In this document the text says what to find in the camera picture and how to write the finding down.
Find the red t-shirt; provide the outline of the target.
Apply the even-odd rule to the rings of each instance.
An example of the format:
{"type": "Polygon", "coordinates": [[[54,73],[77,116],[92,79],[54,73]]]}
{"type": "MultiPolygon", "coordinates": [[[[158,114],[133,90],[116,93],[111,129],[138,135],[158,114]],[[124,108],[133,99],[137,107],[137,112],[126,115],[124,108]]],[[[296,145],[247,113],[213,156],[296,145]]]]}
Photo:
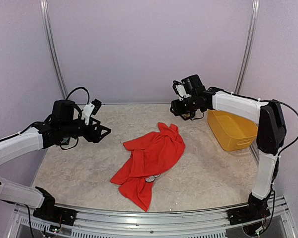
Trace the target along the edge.
{"type": "Polygon", "coordinates": [[[119,185],[124,197],[144,211],[150,207],[154,180],[170,170],[185,150],[178,126],[162,122],[157,126],[159,132],[152,131],[123,143],[131,152],[130,157],[110,180],[119,185]]]}

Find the yellow plastic basket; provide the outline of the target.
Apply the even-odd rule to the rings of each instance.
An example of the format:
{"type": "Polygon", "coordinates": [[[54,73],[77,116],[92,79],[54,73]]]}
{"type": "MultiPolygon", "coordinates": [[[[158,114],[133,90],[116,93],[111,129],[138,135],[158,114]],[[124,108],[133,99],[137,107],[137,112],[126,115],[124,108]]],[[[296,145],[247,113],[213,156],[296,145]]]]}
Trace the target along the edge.
{"type": "Polygon", "coordinates": [[[209,110],[208,124],[220,146],[225,151],[247,148],[257,136],[257,125],[243,117],[209,110]]]}

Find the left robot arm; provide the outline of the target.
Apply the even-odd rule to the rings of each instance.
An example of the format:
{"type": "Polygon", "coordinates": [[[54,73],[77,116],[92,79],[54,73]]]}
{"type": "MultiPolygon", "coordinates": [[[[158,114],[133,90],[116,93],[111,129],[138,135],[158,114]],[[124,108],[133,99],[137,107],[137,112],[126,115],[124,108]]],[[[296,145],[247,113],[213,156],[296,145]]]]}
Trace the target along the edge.
{"type": "MultiPolygon", "coordinates": [[[[98,143],[111,133],[93,118],[102,103],[95,99],[83,109],[71,100],[57,100],[52,113],[44,120],[31,124],[25,130],[0,139],[0,166],[25,154],[51,146],[63,146],[64,140],[83,137],[98,143]]],[[[0,177],[0,200],[39,209],[48,220],[56,220],[60,213],[55,199],[44,189],[30,188],[0,177]]]]}

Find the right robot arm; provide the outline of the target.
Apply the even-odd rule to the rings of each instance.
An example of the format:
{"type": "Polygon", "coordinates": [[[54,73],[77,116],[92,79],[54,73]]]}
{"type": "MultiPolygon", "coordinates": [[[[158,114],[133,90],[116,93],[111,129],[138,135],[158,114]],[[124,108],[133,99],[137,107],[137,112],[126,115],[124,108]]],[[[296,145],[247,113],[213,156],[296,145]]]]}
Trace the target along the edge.
{"type": "Polygon", "coordinates": [[[192,120],[196,110],[216,110],[248,119],[258,125],[256,144],[259,150],[258,173],[248,204],[234,214],[255,220],[270,214],[267,201],[279,171],[279,153],[286,136],[286,124],[281,106],[276,100],[262,102],[217,87],[205,88],[198,75],[173,81],[177,100],[170,111],[184,120],[192,120]]]}

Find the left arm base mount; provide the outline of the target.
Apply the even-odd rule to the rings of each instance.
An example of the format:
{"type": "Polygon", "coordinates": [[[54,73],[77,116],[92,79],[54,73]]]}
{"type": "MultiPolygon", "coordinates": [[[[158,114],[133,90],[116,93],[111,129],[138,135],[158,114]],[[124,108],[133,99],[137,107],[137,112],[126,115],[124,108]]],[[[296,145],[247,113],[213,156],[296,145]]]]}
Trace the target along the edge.
{"type": "Polygon", "coordinates": [[[73,226],[77,211],[73,209],[54,206],[50,210],[35,209],[33,216],[44,221],[58,223],[60,225],[73,226]]]}

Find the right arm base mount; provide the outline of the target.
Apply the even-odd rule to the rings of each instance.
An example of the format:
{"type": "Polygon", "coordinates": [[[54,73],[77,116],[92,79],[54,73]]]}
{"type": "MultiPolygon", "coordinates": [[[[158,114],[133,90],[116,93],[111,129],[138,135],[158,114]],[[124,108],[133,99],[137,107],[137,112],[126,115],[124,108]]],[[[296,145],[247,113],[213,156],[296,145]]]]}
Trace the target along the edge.
{"type": "Polygon", "coordinates": [[[255,221],[264,218],[264,216],[269,217],[270,215],[271,213],[268,208],[263,209],[262,211],[251,211],[249,206],[233,208],[227,211],[227,216],[231,226],[255,221]]]}

